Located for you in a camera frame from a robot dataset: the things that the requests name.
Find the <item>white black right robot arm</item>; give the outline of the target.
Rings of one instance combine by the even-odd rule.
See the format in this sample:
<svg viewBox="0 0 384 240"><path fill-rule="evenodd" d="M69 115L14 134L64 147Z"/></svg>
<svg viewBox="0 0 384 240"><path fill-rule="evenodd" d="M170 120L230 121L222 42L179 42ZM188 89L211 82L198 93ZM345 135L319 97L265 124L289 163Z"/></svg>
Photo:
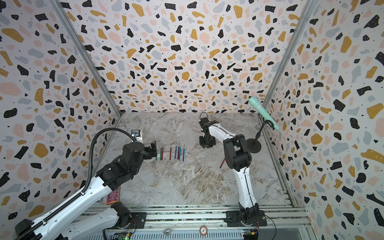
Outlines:
<svg viewBox="0 0 384 240"><path fill-rule="evenodd" d="M218 121L202 118L199 121L203 136L199 137L202 148L211 148L216 141L223 143L225 160L233 170L239 192L239 216L245 225L251 225L257 220L259 205L253 193L250 177L251 152L243 135L235 135L226 130Z"/></svg>

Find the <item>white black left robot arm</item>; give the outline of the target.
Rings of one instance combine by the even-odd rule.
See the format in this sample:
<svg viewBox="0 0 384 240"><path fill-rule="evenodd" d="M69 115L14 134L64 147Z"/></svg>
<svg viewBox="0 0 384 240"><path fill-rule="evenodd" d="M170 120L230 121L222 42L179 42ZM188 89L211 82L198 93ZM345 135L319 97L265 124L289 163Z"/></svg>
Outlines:
<svg viewBox="0 0 384 240"><path fill-rule="evenodd" d="M82 240L106 229L136 227L131 211L120 203L113 203L107 210L88 219L76 222L84 211L120 185L130 181L139 172L144 160L157 156L157 144L146 147L132 142L123 147L123 153L105 165L71 199L36 218L25 219L15 227L18 240Z"/></svg>

